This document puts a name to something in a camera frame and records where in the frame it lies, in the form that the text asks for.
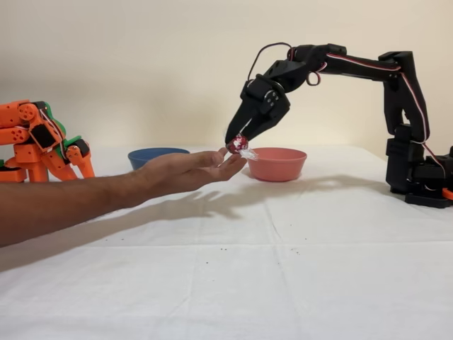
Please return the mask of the person's bare hand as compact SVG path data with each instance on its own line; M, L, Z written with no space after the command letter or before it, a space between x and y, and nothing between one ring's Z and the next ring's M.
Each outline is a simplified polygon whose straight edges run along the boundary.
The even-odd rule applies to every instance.
M134 203L153 198L196 191L211 183L228 181L244 168L247 160L227 150L192 154L167 154L147 162L134 172L137 188Z

